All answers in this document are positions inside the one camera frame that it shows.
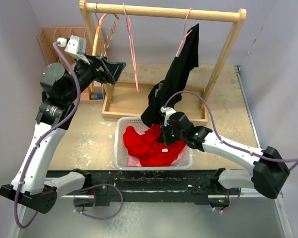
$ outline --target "wooden table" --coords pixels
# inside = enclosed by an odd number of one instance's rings
[[[187,85],[206,86],[214,65],[201,65],[194,69]],[[137,65],[138,80],[163,80],[169,65]],[[132,65],[124,70],[121,79],[134,80]],[[208,100],[219,133],[229,139],[256,147],[255,135],[249,121],[241,88],[233,65],[225,65]],[[80,105],[70,128],[60,142],[52,159],[50,170],[114,170],[114,138],[116,122],[104,120],[101,105]],[[190,169],[210,170],[241,166],[220,156],[195,150]]]

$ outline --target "plastic basket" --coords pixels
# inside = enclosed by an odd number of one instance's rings
[[[120,170],[184,170],[191,167],[193,163],[192,150],[185,147],[183,157],[168,167],[128,167],[128,151],[124,145],[123,135],[128,126],[133,126],[136,131],[146,131],[148,127],[143,124],[140,117],[123,117],[117,122],[115,133],[114,157],[115,166]]]

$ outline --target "pink hanger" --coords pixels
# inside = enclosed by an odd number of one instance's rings
[[[128,31],[128,35],[129,35],[131,58],[133,61],[133,67],[134,67],[134,73],[135,73],[136,89],[137,89],[137,92],[139,92],[138,75],[137,75],[137,67],[136,67],[136,54],[135,54],[135,47],[134,47],[134,38],[133,38],[133,33],[132,33],[132,28],[131,28],[131,19],[130,19],[130,16],[127,17],[125,4],[123,4],[123,6],[124,6],[125,17],[126,17],[127,31]]]
[[[185,38],[192,32],[192,30],[189,31],[187,34],[186,34],[186,32],[185,32],[185,28],[186,28],[186,26],[187,26],[188,16],[189,16],[191,10],[192,10],[192,8],[189,9],[189,11],[188,11],[188,13],[187,13],[187,15],[186,15],[186,17],[185,17],[185,21],[184,21],[184,29],[183,29],[183,38],[182,38],[181,44],[180,44],[180,46],[179,46],[179,49],[178,49],[178,51],[177,51],[177,54],[175,55],[176,57],[179,57],[180,50],[181,50],[181,48],[182,48],[182,46],[183,46],[183,44],[184,44]]]

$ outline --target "red garment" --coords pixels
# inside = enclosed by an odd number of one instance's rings
[[[171,145],[158,142],[160,136],[160,125],[153,124],[152,127],[139,135],[132,126],[126,128],[124,143],[128,154],[140,160],[144,167],[148,166],[170,166],[185,147],[183,141],[177,141]]]

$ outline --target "white wall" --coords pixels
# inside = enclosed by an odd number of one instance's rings
[[[275,5],[242,63],[241,78],[261,145],[298,157],[298,0]],[[283,192],[298,238],[298,167]]]
[[[27,0],[0,0],[0,186],[17,173],[33,135],[46,65],[39,31]],[[0,197],[0,238],[12,219],[13,202]]]
[[[29,0],[42,26],[83,26],[78,0]],[[201,10],[237,12],[247,10],[247,19],[236,44],[228,57],[228,63],[241,64],[253,44],[264,21],[276,0],[110,0],[102,3],[157,6],[173,8],[193,8]],[[110,46],[111,60],[131,62],[126,22],[121,22]],[[112,20],[105,21],[109,29]],[[215,63],[231,23],[200,22],[200,63]],[[189,20],[187,29],[197,21]],[[182,39],[184,20],[132,16],[133,35],[137,63],[171,63]]]

